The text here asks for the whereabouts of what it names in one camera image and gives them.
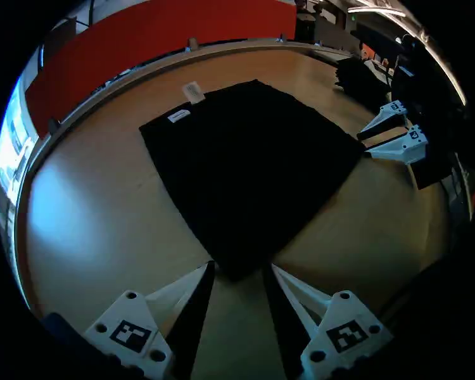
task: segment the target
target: black cable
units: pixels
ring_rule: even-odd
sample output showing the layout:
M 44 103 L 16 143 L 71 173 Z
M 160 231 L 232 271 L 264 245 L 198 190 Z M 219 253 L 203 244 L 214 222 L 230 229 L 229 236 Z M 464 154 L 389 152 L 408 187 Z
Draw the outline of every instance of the black cable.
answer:
M 65 19 L 66 19 L 67 21 L 72 20 L 70 17 L 65 17 Z M 90 25 L 85 24 L 84 22 L 79 21 L 78 19 L 76 19 L 76 22 L 79 23 L 79 24 L 81 24 L 81 25 L 84 25 L 85 27 L 90 27 Z
M 90 9 L 88 11 L 88 26 L 93 25 L 93 6 L 95 5 L 95 0 L 90 1 Z

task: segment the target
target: white bracket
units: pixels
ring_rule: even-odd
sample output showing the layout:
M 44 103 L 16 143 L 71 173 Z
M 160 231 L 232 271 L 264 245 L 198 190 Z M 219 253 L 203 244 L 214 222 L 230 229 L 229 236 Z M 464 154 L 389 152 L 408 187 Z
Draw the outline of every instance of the white bracket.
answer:
M 403 116 L 406 125 L 407 113 L 407 109 L 399 100 L 394 100 L 380 107 L 380 112 L 378 113 L 378 115 L 357 134 L 357 139 L 359 141 L 366 140 L 372 136 L 376 136 L 382 132 L 385 132 L 391 127 L 394 127 L 395 125 L 388 125 L 386 123 L 389 119 L 393 117 L 397 118 L 399 116 Z
M 272 269 L 311 339 L 301 354 L 301 379 L 329 379 L 334 371 L 353 367 L 393 339 L 352 292 L 340 291 L 331 297 L 275 265 Z M 305 307 L 319 315 L 319 325 Z
M 373 158 L 400 161 L 410 165 L 426 157 L 426 145 L 428 140 L 422 129 L 414 125 L 405 135 L 371 147 L 366 153 Z
M 163 335 L 170 332 L 207 267 L 208 264 L 147 296 L 126 291 L 86 330 L 85 339 L 144 377 L 164 379 L 174 355 Z

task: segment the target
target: desk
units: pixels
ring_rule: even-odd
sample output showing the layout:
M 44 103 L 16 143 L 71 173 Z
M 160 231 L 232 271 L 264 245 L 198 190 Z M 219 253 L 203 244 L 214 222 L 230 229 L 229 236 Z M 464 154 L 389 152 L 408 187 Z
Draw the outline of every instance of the desk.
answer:
M 354 136 L 374 117 L 334 87 L 333 67 L 290 51 L 200 61 L 110 100 L 33 179 L 23 254 L 42 313 L 58 312 L 82 332 L 126 289 L 151 293 L 210 259 L 171 202 L 138 128 L 185 102 L 188 82 L 214 91 L 252 79 L 296 96 Z M 363 159 L 275 263 L 326 293 L 352 290 L 376 311 L 445 249 L 445 210 L 438 185 L 415 190 L 405 167 Z M 260 273 L 239 284 L 215 281 L 192 378 L 223 377 L 284 378 Z

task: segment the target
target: window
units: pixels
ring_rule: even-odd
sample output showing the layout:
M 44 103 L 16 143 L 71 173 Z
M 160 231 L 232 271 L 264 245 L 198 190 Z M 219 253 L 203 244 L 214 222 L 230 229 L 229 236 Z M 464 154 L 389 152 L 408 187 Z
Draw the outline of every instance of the window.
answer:
M 28 158 L 39 138 L 36 133 L 28 133 L 25 127 L 20 82 L 21 79 L 14 87 L 0 131 L 0 185 L 14 205 Z

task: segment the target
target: screw hole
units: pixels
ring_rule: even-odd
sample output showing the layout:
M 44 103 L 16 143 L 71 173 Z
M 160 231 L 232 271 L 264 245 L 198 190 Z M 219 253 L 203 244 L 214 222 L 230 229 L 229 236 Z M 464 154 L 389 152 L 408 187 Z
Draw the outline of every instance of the screw hole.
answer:
M 144 371 L 136 365 L 131 365 L 129 370 L 136 376 L 144 376 Z
M 380 326 L 378 325 L 372 325 L 369 327 L 369 332 L 371 334 L 378 334 L 380 332 Z
M 165 354 L 160 350 L 153 350 L 149 353 L 149 357 L 154 362 L 163 362 L 165 360 Z
M 115 354 L 111 354 L 111 355 L 108 355 L 107 356 L 109 361 L 112 363 L 112 364 L 118 364 L 118 365 L 121 365 L 122 361 L 120 360 L 120 358 L 118 358 Z
M 107 331 L 106 325 L 99 323 L 97 326 L 95 326 L 95 330 L 97 330 L 98 333 L 105 333 Z
M 313 351 L 310 354 L 310 360 L 315 363 L 319 363 L 326 358 L 326 353 L 323 351 Z

